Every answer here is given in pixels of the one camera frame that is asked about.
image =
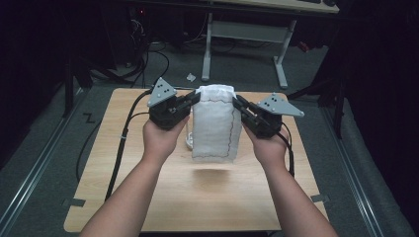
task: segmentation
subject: white cloth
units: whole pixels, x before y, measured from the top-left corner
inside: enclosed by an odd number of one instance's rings
[[[234,88],[202,86],[201,100],[194,105],[192,158],[203,162],[233,162],[241,132],[241,114],[233,107]]]

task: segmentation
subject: person's right hand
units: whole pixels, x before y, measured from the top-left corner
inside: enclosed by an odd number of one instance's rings
[[[245,124],[243,124],[243,127],[250,140],[252,140],[255,156],[264,169],[272,166],[287,169],[285,163],[287,146],[280,137],[274,135],[266,139],[257,138]],[[281,129],[281,134],[284,138],[289,138],[288,133],[284,129]]]

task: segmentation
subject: person's right arm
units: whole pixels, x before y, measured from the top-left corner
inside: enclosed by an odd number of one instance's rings
[[[288,237],[338,236],[332,225],[305,194],[285,164],[287,146],[278,137],[259,139],[244,126],[253,143],[256,158],[268,180],[281,227]]]

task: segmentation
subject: light wood tabletop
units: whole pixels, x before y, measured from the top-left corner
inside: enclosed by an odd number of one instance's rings
[[[211,0],[212,2],[251,5],[257,7],[280,8],[295,11],[333,13],[339,12],[337,6],[329,7],[323,2],[310,3],[298,0]]]
[[[83,206],[70,206],[64,223],[67,232],[81,231],[104,203],[126,117],[133,101],[143,91],[114,91],[74,196],[85,200],[85,203]],[[179,91],[178,95],[188,92]],[[250,102],[258,102],[269,95],[249,92],[237,94]],[[148,97],[143,98],[135,112],[147,112],[147,101]],[[141,159],[142,126],[147,119],[148,115],[138,116],[129,125],[115,188]],[[295,179],[309,197],[319,195],[294,118],[284,117],[283,120],[293,136]],[[143,231],[281,229],[266,177],[244,130],[241,132],[237,158],[232,164],[194,162],[185,138],[184,129],[175,151],[163,166]],[[323,203],[317,202],[316,206],[327,217]]]

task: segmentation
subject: gray carpet floor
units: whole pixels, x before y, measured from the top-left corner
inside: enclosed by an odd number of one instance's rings
[[[164,48],[160,52],[167,55],[170,63],[164,78],[173,86],[198,88],[201,85],[216,83],[231,85],[236,91],[285,94],[308,86],[327,52],[327,48],[314,49],[306,53],[298,48],[289,48],[284,61],[289,88],[284,91],[279,87],[272,62],[272,56],[275,55],[278,46],[268,44],[255,48],[255,45],[260,44],[245,42],[233,49],[225,44],[215,45],[209,82],[200,80],[204,51],[201,43],[190,43],[182,50],[156,43],[151,49]],[[145,84],[150,85],[166,66],[167,61],[162,55],[149,52]],[[125,70],[128,69],[121,69],[119,73],[124,73]],[[189,73],[196,75],[197,80],[194,82],[186,80]],[[77,235],[67,233],[63,229],[69,208],[65,200],[74,196],[77,189],[76,170],[83,171],[95,135],[88,141],[77,167],[77,159],[83,144],[102,119],[112,92],[119,87],[126,86],[111,81],[95,80],[91,90],[81,93],[85,95],[85,99],[81,101],[67,129],[57,141],[49,163],[13,222],[9,236]],[[326,122],[321,112],[333,108],[320,109],[315,99],[315,96],[304,96],[292,103],[305,112],[305,117],[297,118],[296,122],[320,192],[330,198],[325,203],[330,221],[340,236],[370,236],[368,225],[344,176],[340,154],[334,143],[333,134],[328,129],[330,124]],[[0,213],[7,210],[50,136],[61,122],[63,105],[62,88],[33,123],[30,133],[20,148],[0,172]],[[383,236],[414,236],[366,149],[347,103],[342,134],[345,147],[371,201]]]

